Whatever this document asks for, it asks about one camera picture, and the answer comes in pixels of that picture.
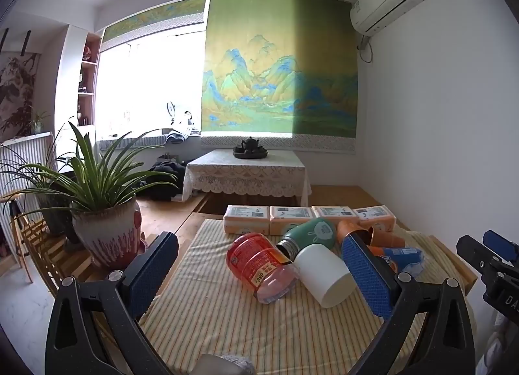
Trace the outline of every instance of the mountain painting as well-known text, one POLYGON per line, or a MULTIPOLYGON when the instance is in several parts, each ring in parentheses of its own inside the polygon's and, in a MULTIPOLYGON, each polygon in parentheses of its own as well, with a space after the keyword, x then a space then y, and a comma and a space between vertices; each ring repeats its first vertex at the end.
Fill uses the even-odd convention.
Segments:
POLYGON ((202 131, 354 138, 350 8, 339 0, 211 0, 202 131))

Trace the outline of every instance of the ceramic flower pot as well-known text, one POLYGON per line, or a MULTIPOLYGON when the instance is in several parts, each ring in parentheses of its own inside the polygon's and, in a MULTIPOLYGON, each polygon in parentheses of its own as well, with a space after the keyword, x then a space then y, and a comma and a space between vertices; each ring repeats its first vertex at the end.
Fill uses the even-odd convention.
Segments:
POLYGON ((99 212, 72 212, 74 229, 95 260, 110 270, 125 270, 139 251, 141 209, 135 196, 99 212))
MULTIPOLYGON (((76 180, 73 171, 67 171, 63 174, 74 181, 76 180)), ((72 192, 56 182, 51 183, 49 188, 73 195, 72 192)), ((36 194, 35 196, 41 208, 68 207, 70 205, 70 200, 66 196, 44 194, 36 194)), ((70 211, 63 209, 46 209, 42 211, 42 215, 51 236, 62 236, 64 234, 73 245, 81 246, 81 241, 72 226, 72 214, 70 211)))

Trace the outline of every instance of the air conditioner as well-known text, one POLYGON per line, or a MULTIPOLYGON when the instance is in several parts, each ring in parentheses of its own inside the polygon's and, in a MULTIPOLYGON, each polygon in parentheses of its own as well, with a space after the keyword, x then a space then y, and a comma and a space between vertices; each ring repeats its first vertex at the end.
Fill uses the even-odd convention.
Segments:
POLYGON ((424 0, 357 0, 350 11, 351 24, 361 34, 373 36, 424 0))

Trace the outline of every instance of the spider plant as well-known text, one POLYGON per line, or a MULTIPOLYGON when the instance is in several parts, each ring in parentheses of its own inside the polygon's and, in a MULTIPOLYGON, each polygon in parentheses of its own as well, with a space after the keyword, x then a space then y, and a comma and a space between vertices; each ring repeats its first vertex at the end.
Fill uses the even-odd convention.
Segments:
POLYGON ((33 131, 36 132, 38 126, 41 129, 43 119, 50 117, 50 113, 46 112, 46 111, 39 113, 34 109, 34 107, 30 106, 30 108, 34 111, 34 117, 33 117, 32 121, 30 121, 30 125, 31 125, 33 131))
MULTIPOLYGON (((123 204, 131 199, 137 192, 159 184, 169 184, 176 180, 174 175, 161 171, 135 171, 143 162, 134 162, 133 159, 142 151, 160 148, 156 146, 145 146, 132 148, 143 136, 152 131, 143 133, 132 140, 118 154, 117 147, 121 144, 127 132, 118 138, 107 150, 106 154, 97 162, 94 159, 94 151, 90 142, 89 134, 82 136, 74 124, 70 123, 76 137, 76 151, 74 156, 67 158, 59 157, 58 160, 72 167, 74 179, 59 173, 52 166, 40 163, 23 163, 16 171, 2 170, 0 173, 8 173, 14 179, 26 180, 31 186, 15 192, 36 195, 61 195, 69 199, 73 212, 100 212, 108 208, 123 204), (135 187, 138 182, 152 175, 167 175, 169 181, 158 181, 135 187), (53 188, 54 184, 63 189, 53 188)), ((45 209, 71 209, 69 207, 40 208, 32 212, 40 212, 45 209)))

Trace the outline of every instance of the white lace tablecloth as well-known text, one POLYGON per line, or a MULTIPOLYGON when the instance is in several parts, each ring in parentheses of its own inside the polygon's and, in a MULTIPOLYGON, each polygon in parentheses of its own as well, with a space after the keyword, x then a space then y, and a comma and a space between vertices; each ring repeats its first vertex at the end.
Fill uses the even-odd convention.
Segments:
POLYGON ((193 189, 238 195, 299 196, 308 206, 311 194, 306 168, 293 151, 270 150, 266 158, 241 160, 232 150, 214 150, 186 168, 182 200, 193 189))

